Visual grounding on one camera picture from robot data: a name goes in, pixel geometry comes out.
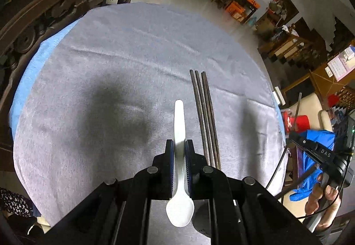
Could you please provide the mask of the dark wooden chopstick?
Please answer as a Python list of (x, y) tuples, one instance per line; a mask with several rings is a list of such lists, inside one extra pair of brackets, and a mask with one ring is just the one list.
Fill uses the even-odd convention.
[(295, 130), (296, 130), (296, 123), (297, 123), (298, 112), (299, 112), (301, 100), (302, 100), (302, 92), (300, 92), (300, 93), (298, 94), (298, 101), (297, 101), (296, 113), (295, 113), (295, 116), (294, 116), (294, 123), (293, 123), (293, 126), (292, 126), (292, 131), (295, 131)]

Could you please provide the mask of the blue cloth garment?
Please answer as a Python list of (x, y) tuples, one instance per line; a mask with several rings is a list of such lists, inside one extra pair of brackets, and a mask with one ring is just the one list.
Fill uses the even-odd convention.
[[(311, 130), (308, 129), (300, 133), (305, 139), (318, 142), (326, 148), (333, 150), (335, 133), (327, 130)], [(306, 172), (309, 170), (315, 162), (304, 152), (303, 153), (303, 170)], [(322, 173), (320, 169), (316, 169), (309, 177), (307, 177), (301, 184), (300, 188), (295, 189), (293, 194), (289, 196), (289, 200), (292, 202), (301, 201), (309, 197), (312, 192), (312, 188), (318, 182), (318, 176)]]

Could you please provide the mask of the red plastic container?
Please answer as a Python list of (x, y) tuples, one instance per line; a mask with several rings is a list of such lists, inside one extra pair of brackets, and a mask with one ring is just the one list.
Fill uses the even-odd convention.
[(295, 116), (291, 110), (284, 110), (282, 112), (282, 119), (286, 134), (291, 131), (302, 133), (310, 129), (309, 118), (306, 115)]

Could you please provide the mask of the grey towel cloth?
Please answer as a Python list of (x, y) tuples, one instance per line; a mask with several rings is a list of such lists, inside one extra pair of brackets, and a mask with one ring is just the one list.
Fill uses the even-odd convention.
[(43, 244), (85, 244), (59, 222), (104, 181), (132, 178), (173, 137), (182, 100), (186, 137), (202, 153), (189, 70), (206, 72), (225, 175), (281, 191), (280, 111), (248, 52), (203, 17), (129, 3), (89, 11), (45, 62), (19, 118), (14, 167), (50, 224)]

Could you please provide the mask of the blue table cover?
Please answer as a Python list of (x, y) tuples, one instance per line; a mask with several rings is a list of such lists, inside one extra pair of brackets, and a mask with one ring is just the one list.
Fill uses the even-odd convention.
[(13, 103), (8, 114), (13, 140), (15, 139), (20, 115), (36, 78), (38, 77), (47, 59), (53, 53), (54, 49), (77, 23), (78, 20), (72, 22), (68, 26), (61, 29), (58, 33), (43, 41), (26, 67), (24, 74), (20, 79), (18, 88), (14, 94)]

